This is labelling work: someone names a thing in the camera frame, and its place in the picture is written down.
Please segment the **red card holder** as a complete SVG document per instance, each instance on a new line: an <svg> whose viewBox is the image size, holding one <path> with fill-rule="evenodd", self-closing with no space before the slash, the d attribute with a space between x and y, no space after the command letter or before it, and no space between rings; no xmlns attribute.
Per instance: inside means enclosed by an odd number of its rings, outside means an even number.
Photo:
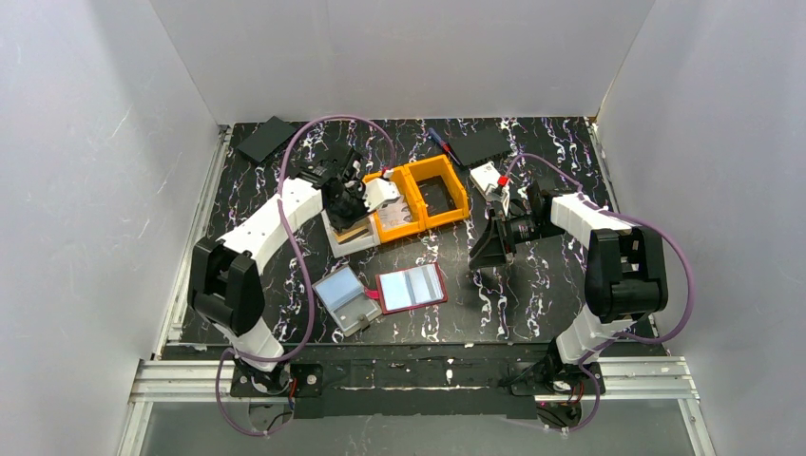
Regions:
<svg viewBox="0 0 806 456"><path fill-rule="evenodd" d="M376 287L365 294L383 314L396 314L448 301L448 291L437 263L423 264L375 277Z"/></svg>

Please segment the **grey card holder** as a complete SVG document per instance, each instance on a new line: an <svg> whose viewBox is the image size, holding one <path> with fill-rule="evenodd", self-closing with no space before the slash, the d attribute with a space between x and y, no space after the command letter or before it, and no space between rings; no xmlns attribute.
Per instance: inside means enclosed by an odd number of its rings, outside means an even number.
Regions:
<svg viewBox="0 0 806 456"><path fill-rule="evenodd" d="M365 285L349 265L324 276L313 288L345 337L367 329L382 315L379 303L367 295Z"/></svg>

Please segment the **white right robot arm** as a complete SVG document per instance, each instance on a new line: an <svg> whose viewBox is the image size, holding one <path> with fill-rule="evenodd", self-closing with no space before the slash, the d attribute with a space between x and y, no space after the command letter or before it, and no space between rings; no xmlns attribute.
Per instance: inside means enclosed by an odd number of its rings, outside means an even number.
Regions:
<svg viewBox="0 0 806 456"><path fill-rule="evenodd" d="M581 192L543 190L532 184L521 214L488 210L488 224L470 249L473 270L509 262L518 245L569 235L584 248L585 304L551 342L556 366L588 364L605 345L667 304L662 237L644 225L609 215Z"/></svg>

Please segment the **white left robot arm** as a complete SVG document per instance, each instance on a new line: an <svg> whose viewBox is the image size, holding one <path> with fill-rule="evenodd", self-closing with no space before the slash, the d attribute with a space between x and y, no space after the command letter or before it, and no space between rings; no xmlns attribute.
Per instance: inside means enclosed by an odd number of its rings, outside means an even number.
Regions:
<svg viewBox="0 0 806 456"><path fill-rule="evenodd" d="M194 245L188 306L217 328L235 353L256 370L273 371L288 358L263 319L261 274L266 264L289 236L323 211L339 221L368 215L360 181L363 160L352 147L338 147L318 161L303 163L245 222Z"/></svg>

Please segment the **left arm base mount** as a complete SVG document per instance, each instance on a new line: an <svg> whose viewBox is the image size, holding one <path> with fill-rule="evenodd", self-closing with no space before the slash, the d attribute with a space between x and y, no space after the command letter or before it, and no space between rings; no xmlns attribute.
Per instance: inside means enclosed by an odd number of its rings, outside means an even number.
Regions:
<svg viewBox="0 0 806 456"><path fill-rule="evenodd" d="M229 394L239 398L318 397L323 392L323 368L318 364L284 364L271 372L237 363Z"/></svg>

